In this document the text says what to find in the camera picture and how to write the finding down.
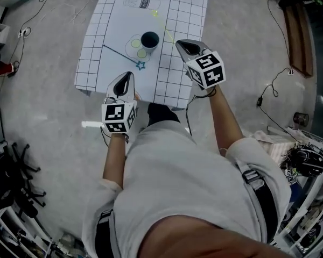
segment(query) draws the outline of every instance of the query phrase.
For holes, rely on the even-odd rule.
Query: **person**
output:
[[[265,225],[236,164],[263,176],[278,227],[289,184],[259,143],[243,137],[220,87],[208,92],[221,155],[197,146],[165,105],[149,105],[149,125],[127,156],[124,135],[112,134],[103,179],[83,222],[92,258],[290,257],[265,243]]]

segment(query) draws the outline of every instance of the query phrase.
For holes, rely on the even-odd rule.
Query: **blue line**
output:
[[[106,45],[103,45],[103,47],[106,47],[106,48],[108,48],[108,49],[112,50],[113,52],[115,52],[115,53],[117,53],[117,54],[119,54],[119,55],[123,56],[124,58],[129,59],[130,61],[134,62],[135,64],[138,64],[138,62],[134,61],[133,59],[130,59],[130,58],[126,57],[125,55],[123,55],[123,54],[121,54],[121,53],[119,53],[119,52],[115,51],[114,49],[109,48],[109,47],[108,47],[108,46],[106,46]]]

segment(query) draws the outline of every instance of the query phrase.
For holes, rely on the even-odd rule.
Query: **sleeve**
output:
[[[257,140],[244,138],[233,143],[226,152],[229,160],[238,159],[258,171],[273,194],[278,213],[278,227],[287,211],[291,188],[281,169],[265,152]]]
[[[100,216],[113,209],[114,201],[121,191],[122,188],[117,183],[101,179],[99,186],[91,194],[83,219],[81,240],[92,258],[97,258],[95,237]]]

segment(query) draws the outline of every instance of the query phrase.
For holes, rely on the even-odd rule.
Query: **grid paper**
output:
[[[176,42],[179,39],[201,40],[208,0],[170,0],[166,29]],[[82,45],[74,84],[81,90],[96,91],[99,61],[107,24],[115,0],[99,0]],[[154,100],[159,104],[186,108],[192,81],[166,31],[159,60]]]
[[[98,0],[86,31],[76,68],[74,84],[77,89],[96,91],[104,37],[114,3],[115,0]]]

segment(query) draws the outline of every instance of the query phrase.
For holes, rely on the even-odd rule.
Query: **white t-shirt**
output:
[[[253,164],[264,176],[280,224],[291,190],[271,157],[250,138],[232,144],[226,157]],[[123,187],[103,180],[89,202],[82,239],[90,254],[99,214],[108,204],[114,206],[122,257],[136,257],[150,227],[173,215],[199,218],[261,241],[259,221],[241,172],[225,157],[197,146],[178,122],[156,123],[137,137],[127,154]]]

